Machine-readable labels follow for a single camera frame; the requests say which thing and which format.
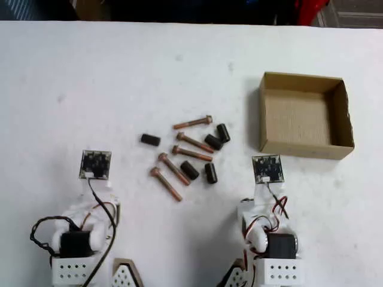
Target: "circuit board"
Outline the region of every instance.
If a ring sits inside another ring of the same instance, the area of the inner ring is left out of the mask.
[[[109,168],[112,153],[110,151],[83,151],[79,178],[105,179],[109,178]]]
[[[284,182],[281,157],[279,155],[266,155],[252,157],[256,184],[262,184],[262,178],[270,177],[270,183]]]

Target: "copper bolt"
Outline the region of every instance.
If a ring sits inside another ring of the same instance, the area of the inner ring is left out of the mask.
[[[154,167],[150,170],[150,175],[154,176],[155,178],[158,178],[158,180],[162,183],[164,187],[170,192],[170,194],[174,197],[176,201],[181,201],[182,197],[177,192],[177,190],[172,187],[172,185],[166,180],[166,178],[163,177],[163,175],[160,173],[160,169],[158,167]]]
[[[177,139],[179,141],[186,141],[188,143],[191,143],[192,145],[197,146],[197,147],[203,149],[204,151],[210,152],[211,154],[214,152],[214,150],[210,146],[205,145],[202,142],[196,141],[195,139],[192,139],[192,138],[186,136],[185,133],[178,133]]]
[[[206,161],[212,161],[213,160],[213,158],[208,156],[208,155],[199,154],[198,152],[194,152],[194,151],[188,151],[187,149],[179,148],[178,145],[173,146],[172,152],[174,154],[188,155],[189,157],[198,158],[200,160],[206,160]]]
[[[188,122],[182,123],[182,124],[175,124],[173,126],[173,129],[178,130],[178,129],[183,129],[184,127],[195,126],[196,124],[210,124],[212,122],[213,122],[213,119],[212,119],[211,115],[207,115],[206,118],[201,118],[199,120],[188,121]]]
[[[186,176],[183,174],[182,171],[177,169],[177,166],[175,166],[170,159],[168,159],[168,154],[166,153],[161,153],[158,156],[158,160],[164,162],[168,168],[177,176],[177,178],[183,182],[184,185],[189,185],[190,181],[186,178]]]

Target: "red object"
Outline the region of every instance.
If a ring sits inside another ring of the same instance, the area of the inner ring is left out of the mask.
[[[310,26],[317,13],[329,2],[329,0],[297,0],[295,2],[296,8],[299,9],[298,25]]]

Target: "wire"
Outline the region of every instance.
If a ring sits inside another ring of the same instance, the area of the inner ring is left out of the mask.
[[[251,221],[251,223],[249,224],[249,226],[247,227],[246,231],[245,231],[245,234],[244,234],[244,238],[246,240],[250,230],[252,229],[253,225],[261,218],[265,218],[267,221],[269,221],[270,223],[270,228],[267,227],[267,226],[263,226],[263,229],[265,229],[266,232],[268,232],[269,230],[272,230],[273,229],[273,226],[271,224],[271,221],[270,219],[266,216],[266,215],[259,215],[257,217],[255,217],[255,219],[253,221]]]
[[[268,190],[269,190],[269,192],[271,193],[272,197],[274,198],[276,204],[279,205],[279,206],[281,207],[281,212],[283,212],[284,215],[286,216],[286,218],[289,219],[289,218],[288,218],[288,215],[287,215],[287,212],[286,212],[286,210],[285,210],[285,207],[283,206],[283,204],[281,203],[281,201],[276,197],[276,195],[271,191],[268,182],[266,182],[266,186],[268,187]]]
[[[112,207],[113,207],[113,219],[115,219],[115,216],[117,214],[117,210],[114,206],[113,203],[109,202],[109,201],[104,201],[103,204],[110,204]],[[97,207],[100,207],[101,205],[97,204],[95,206],[92,207],[92,209],[96,209]],[[85,225],[85,222],[88,220],[89,216],[91,215],[92,213],[91,212],[88,212],[88,214],[85,216],[84,220],[83,220],[83,223],[80,225],[80,229],[82,230],[84,228],[84,225]]]
[[[89,275],[88,279],[85,281],[83,287],[87,287],[90,283],[90,281],[93,279],[93,277],[96,275],[97,271],[99,270],[100,266],[102,265],[102,263],[104,262],[105,258],[108,256],[108,253],[110,251],[110,249],[112,248],[112,245],[113,245],[113,242],[114,242],[114,239],[115,239],[115,232],[116,232],[116,225],[115,225],[115,222],[113,220],[113,217],[112,217],[112,214],[110,214],[109,210],[107,209],[107,207],[104,205],[104,203],[101,201],[101,199],[97,196],[97,194],[95,193],[95,191],[93,190],[93,187],[92,185],[90,184],[90,178],[88,178],[88,185],[90,187],[90,190],[92,191],[92,194],[95,198],[95,200],[98,202],[98,204],[103,208],[103,210],[105,211],[105,213],[108,215],[109,219],[110,219],[110,222],[112,223],[112,227],[113,227],[113,235],[112,235],[112,239],[109,243],[109,246],[107,247],[107,249],[105,250],[103,256],[101,257],[101,259],[98,261],[97,265],[94,267],[94,269],[92,270],[91,274]]]
[[[53,248],[49,246],[48,243],[41,243],[40,241],[38,241],[36,238],[35,238],[35,233],[37,231],[37,228],[38,226],[40,225],[40,223],[44,222],[44,221],[48,221],[48,220],[54,220],[54,219],[62,219],[62,220],[65,220],[69,223],[69,230],[75,230],[75,231],[79,231],[80,228],[73,222],[73,220],[67,216],[47,216],[47,217],[44,217],[44,218],[41,218],[39,219],[36,224],[32,227],[32,231],[31,231],[31,235],[29,236],[29,238],[34,242],[36,243],[40,248],[43,248],[44,250],[48,251],[49,254],[51,255],[51,257],[56,257],[58,256],[57,253],[54,252]]]
[[[285,207],[285,206],[286,206],[286,203],[287,203],[287,196],[282,196],[282,197],[279,199],[279,201],[282,203],[283,207]],[[272,210],[271,210],[273,213],[274,213],[274,211],[275,211],[275,209],[276,209],[277,206],[278,206],[278,204],[275,203],[274,207],[273,207]]]
[[[256,266],[253,264],[253,281],[251,282],[251,287],[254,286],[255,280],[256,280]]]

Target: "open cardboard box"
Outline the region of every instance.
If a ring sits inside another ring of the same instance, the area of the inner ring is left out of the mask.
[[[265,72],[261,152],[340,160],[353,149],[343,79]]]

